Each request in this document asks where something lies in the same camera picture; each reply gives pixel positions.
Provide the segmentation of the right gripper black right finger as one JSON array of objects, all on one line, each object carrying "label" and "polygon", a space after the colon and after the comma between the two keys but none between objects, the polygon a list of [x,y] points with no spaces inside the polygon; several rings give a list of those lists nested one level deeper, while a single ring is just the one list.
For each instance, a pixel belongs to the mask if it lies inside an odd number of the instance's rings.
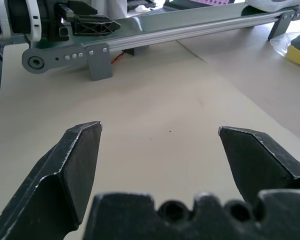
[{"label": "right gripper black right finger", "polygon": [[300,162],[268,134],[221,126],[218,135],[245,202],[254,203],[262,190],[300,190]]}]

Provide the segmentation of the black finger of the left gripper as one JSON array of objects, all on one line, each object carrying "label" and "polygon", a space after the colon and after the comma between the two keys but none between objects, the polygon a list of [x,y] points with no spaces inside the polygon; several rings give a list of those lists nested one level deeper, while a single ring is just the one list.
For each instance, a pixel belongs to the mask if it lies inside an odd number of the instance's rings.
[{"label": "black finger of the left gripper", "polygon": [[60,0],[55,4],[55,12],[62,18],[74,18],[75,16],[97,15],[98,10],[83,1]]},{"label": "black finger of the left gripper", "polygon": [[76,37],[108,36],[121,28],[121,25],[103,15],[75,16],[71,22],[72,34]]}]

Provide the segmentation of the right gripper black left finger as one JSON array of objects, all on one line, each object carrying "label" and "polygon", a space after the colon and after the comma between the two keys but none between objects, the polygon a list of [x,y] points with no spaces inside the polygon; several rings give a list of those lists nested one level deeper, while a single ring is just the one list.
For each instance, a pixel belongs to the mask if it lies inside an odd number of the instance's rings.
[{"label": "right gripper black left finger", "polygon": [[83,222],[102,123],[75,125],[34,165],[0,214],[0,240],[64,240]]}]

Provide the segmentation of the yellow black sponge in bag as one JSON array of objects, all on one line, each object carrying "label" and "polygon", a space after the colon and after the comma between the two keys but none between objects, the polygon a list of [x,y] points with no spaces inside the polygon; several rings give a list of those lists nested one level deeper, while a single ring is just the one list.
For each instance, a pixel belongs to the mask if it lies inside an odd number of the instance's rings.
[{"label": "yellow black sponge in bag", "polygon": [[292,32],[292,33],[284,33],[279,35],[270,40],[270,45],[273,49],[280,54],[281,56],[285,57],[288,47],[291,44],[291,41],[298,37],[300,32]]}]

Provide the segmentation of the pink perforated panel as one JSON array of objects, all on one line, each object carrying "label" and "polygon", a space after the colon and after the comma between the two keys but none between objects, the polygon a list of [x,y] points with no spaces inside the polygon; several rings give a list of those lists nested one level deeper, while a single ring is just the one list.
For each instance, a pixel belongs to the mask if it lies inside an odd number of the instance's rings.
[{"label": "pink perforated panel", "polygon": [[222,6],[233,4],[235,0],[191,0],[192,2],[201,3],[209,6]]}]

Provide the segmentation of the grey white shoe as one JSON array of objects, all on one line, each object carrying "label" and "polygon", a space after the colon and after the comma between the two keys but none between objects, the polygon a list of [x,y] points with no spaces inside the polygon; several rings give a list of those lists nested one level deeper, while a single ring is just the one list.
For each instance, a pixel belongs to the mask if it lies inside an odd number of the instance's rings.
[{"label": "grey white shoe", "polygon": [[299,10],[300,0],[245,0],[242,16],[274,13],[283,10]]}]

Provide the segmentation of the grey aluminium rail frame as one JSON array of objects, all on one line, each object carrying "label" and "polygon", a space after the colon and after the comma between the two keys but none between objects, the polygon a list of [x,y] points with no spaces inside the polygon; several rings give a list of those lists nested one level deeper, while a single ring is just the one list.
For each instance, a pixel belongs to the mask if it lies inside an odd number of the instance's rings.
[{"label": "grey aluminium rail frame", "polygon": [[87,65],[92,80],[99,81],[113,75],[113,51],[134,54],[149,45],[267,23],[274,24],[268,36],[272,39],[285,33],[290,22],[297,20],[300,20],[300,4],[264,12],[247,2],[137,15],[120,19],[119,30],[108,36],[73,36],[66,42],[32,43],[22,55],[22,65],[33,74]]}]

